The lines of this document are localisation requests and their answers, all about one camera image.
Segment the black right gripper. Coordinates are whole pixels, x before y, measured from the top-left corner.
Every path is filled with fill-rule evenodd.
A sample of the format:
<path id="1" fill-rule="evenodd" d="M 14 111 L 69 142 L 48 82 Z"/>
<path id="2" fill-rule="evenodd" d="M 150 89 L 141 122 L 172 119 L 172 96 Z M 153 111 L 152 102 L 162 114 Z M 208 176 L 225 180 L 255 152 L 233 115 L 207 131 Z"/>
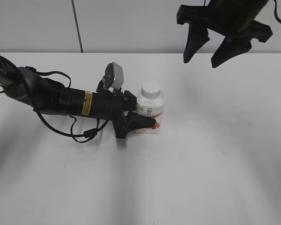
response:
<path id="1" fill-rule="evenodd" d="M 270 26 L 255 20 L 264 6 L 265 4 L 181 5 L 177 12 L 177 23 L 189 24 L 184 63 L 188 63 L 210 40 L 207 29 L 226 37 L 211 58 L 212 68 L 247 53 L 252 48 L 251 38 L 265 43 L 273 32 Z"/>

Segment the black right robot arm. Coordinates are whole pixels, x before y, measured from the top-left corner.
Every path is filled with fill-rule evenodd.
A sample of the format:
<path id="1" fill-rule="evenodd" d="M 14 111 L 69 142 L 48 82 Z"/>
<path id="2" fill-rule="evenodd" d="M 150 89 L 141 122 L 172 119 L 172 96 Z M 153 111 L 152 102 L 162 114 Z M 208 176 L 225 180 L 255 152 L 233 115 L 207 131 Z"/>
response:
<path id="1" fill-rule="evenodd" d="M 224 36 L 211 58 L 213 68 L 250 51 L 254 38 L 267 42 L 273 34 L 270 26 L 255 20 L 266 4 L 266 0 L 212 0 L 206 6 L 181 5 L 177 23 L 189 25 L 184 63 L 210 40 L 208 30 Z"/>

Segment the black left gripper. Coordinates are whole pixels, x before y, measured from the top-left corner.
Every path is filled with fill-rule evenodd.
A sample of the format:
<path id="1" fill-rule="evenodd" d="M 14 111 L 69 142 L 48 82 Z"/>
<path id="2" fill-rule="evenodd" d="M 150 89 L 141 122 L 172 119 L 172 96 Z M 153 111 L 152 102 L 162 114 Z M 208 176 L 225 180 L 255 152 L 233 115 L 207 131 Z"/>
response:
<path id="1" fill-rule="evenodd" d="M 137 107 L 137 97 L 128 90 L 124 93 L 121 90 L 97 90 L 92 106 L 96 118 L 105 120 L 102 125 L 98 125 L 98 132 L 111 121 L 118 139 L 125 139 L 127 133 L 138 129 L 152 128 L 156 123 L 154 118 L 134 112 Z"/>

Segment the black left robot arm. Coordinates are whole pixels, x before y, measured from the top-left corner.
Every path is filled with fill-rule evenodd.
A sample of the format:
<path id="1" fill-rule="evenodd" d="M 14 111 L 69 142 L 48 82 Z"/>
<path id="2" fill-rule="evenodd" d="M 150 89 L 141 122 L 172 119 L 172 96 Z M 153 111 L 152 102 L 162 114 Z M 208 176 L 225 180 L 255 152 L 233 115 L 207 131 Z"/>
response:
<path id="1" fill-rule="evenodd" d="M 33 108 L 43 124 L 51 131 L 71 137 L 78 143 L 91 141 L 112 122 L 116 137 L 125 139 L 127 134 L 142 128 L 153 128 L 156 120 L 136 113 L 137 97 L 129 91 L 122 91 L 123 69 L 115 62 L 109 63 L 95 92 L 71 88 L 70 85 L 52 80 L 50 75 L 58 74 L 69 78 L 60 71 L 38 72 L 33 67 L 17 67 L 0 55 L 0 87 L 9 98 Z M 96 119 L 96 127 L 82 134 L 69 133 L 52 127 L 44 115 L 65 115 Z"/>

